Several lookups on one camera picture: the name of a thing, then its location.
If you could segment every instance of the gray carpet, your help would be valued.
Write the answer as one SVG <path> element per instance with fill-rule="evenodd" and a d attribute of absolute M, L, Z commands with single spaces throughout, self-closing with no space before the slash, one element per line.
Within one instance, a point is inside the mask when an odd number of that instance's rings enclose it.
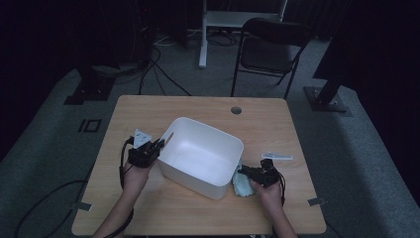
<path fill-rule="evenodd" d="M 210 40 L 229 43 L 225 38 Z M 419 237 L 420 209 L 357 95 L 349 88 L 339 90 L 351 114 L 311 110 L 303 87 L 324 85 L 324 80 L 313 79 L 312 75 L 327 47 L 328 42 L 318 40 L 309 44 L 287 98 L 315 189 L 328 201 L 322 206 L 330 224 L 327 231 L 301 237 L 339 237 L 337 232 L 346 238 Z M 210 44 L 205 69 L 198 67 L 197 40 L 191 40 L 187 48 L 173 45 L 170 40 L 160 42 L 157 48 L 161 52 L 158 65 L 191 95 L 230 95 L 236 46 Z M 103 66 L 97 68 L 112 71 Z M 186 95 L 155 69 L 156 72 L 151 69 L 146 75 L 142 94 Z M 16 231 L 18 237 L 44 237 L 52 232 L 52 237 L 74 237 L 71 224 L 75 211 L 70 208 L 84 185 L 81 180 L 87 179 L 95 162 L 118 97 L 137 94 L 140 75 L 117 78 L 107 101 L 63 105 L 79 80 L 74 70 L 55 86 L 0 164 L 1 237 L 13 237 Z M 236 96 L 282 97 L 286 83 L 281 86 L 275 83 L 276 79 L 255 80 L 247 75 L 239 79 Z M 86 127 L 83 121 L 91 123 Z M 30 210 L 54 189 L 72 181 Z"/>

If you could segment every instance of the person's left hand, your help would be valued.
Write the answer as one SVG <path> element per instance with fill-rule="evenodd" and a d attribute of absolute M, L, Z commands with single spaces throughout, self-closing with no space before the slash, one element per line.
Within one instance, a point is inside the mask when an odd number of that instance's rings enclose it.
<path fill-rule="evenodd" d="M 151 164 L 148 168 L 139 168 L 127 162 L 124 166 L 124 192 L 139 196 L 146 186 L 146 182 L 149 179 L 149 172 L 155 163 Z"/>

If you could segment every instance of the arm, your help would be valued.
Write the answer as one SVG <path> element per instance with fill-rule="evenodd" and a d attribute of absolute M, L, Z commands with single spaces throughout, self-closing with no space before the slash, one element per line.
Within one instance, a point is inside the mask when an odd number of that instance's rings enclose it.
<path fill-rule="evenodd" d="M 149 172 L 153 165 L 146 169 L 132 167 L 130 163 L 125 164 L 124 190 L 108 216 L 93 234 L 94 238 L 103 238 L 120 228 L 129 217 L 137 198 L 140 196 L 149 178 Z M 124 231 L 117 237 L 123 237 Z"/>
<path fill-rule="evenodd" d="M 278 238 L 296 238 L 296 233 L 288 221 L 281 204 L 280 182 L 278 181 L 267 188 L 263 188 L 257 182 L 251 180 L 251 185 L 260 194 L 265 215 L 271 221 Z"/>

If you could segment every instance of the chair backrest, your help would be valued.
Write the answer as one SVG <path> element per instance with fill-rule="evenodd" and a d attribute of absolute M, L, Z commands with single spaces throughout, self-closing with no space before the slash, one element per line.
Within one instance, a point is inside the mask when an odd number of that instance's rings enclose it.
<path fill-rule="evenodd" d="M 313 35 L 311 30 L 299 23 L 278 22 L 265 18 L 253 18 L 242 27 L 250 33 L 274 44 L 306 47 Z"/>

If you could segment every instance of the white desk frame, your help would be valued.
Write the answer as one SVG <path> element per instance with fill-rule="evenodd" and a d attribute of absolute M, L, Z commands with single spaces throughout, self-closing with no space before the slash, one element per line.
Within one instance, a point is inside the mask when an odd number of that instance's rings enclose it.
<path fill-rule="evenodd" d="M 287 0 L 281 1 L 278 14 L 250 13 L 250 12 L 221 12 L 207 11 L 207 0 L 203 0 L 202 37 L 199 67 L 205 68 L 207 64 L 207 26 L 241 28 L 248 20 L 260 17 L 282 21 Z"/>

